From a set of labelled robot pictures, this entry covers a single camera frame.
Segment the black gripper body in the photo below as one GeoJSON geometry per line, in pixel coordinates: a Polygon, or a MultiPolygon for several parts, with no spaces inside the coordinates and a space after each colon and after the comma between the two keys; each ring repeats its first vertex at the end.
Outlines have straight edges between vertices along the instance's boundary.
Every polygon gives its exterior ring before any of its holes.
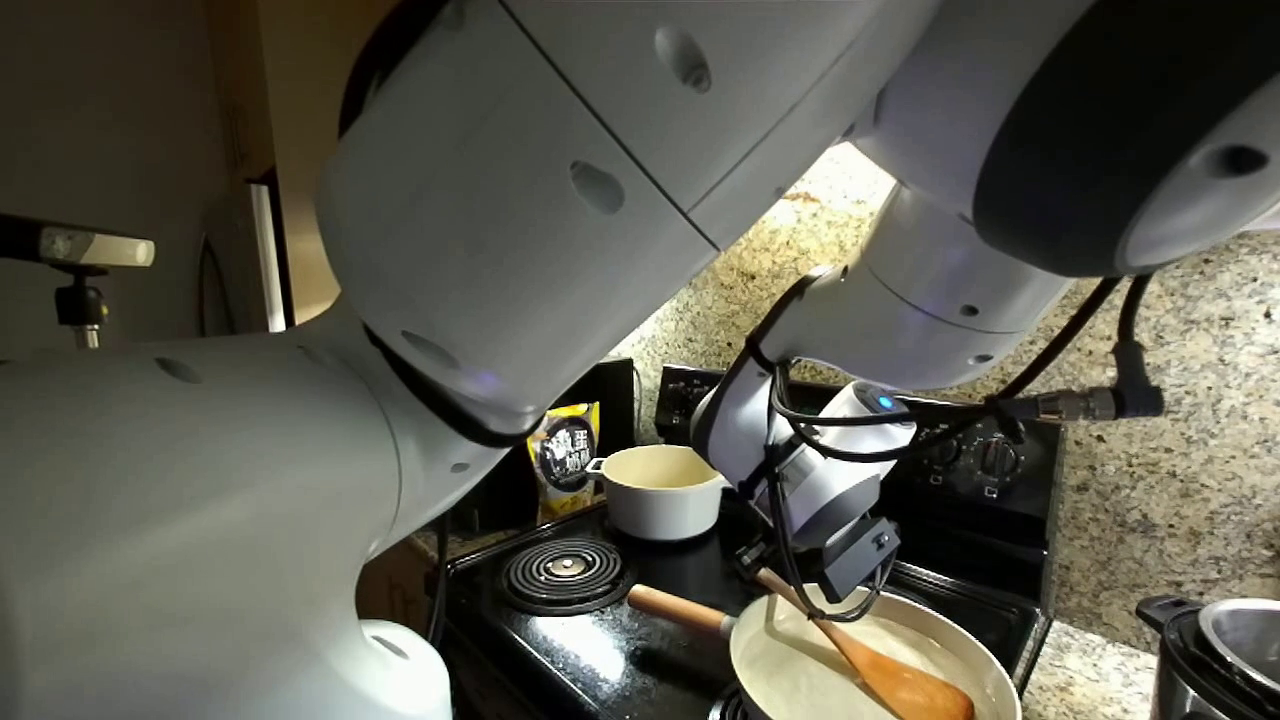
{"type": "Polygon", "coordinates": [[[896,548],[896,525],[865,514],[822,548],[796,550],[786,578],[800,591],[800,608],[813,619],[865,619],[893,575],[896,548]]]}

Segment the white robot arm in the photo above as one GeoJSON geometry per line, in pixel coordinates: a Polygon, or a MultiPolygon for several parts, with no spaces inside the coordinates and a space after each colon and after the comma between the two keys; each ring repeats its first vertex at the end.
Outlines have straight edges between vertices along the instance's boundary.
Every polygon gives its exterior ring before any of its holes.
{"type": "Polygon", "coordinates": [[[893,172],[697,415],[832,591],[875,488],[771,370],[953,389],[1073,277],[1134,277],[1275,205],[1280,0],[398,0],[321,184],[339,300],[276,334],[0,370],[3,720],[450,720],[356,575],[836,140],[893,172]]]}

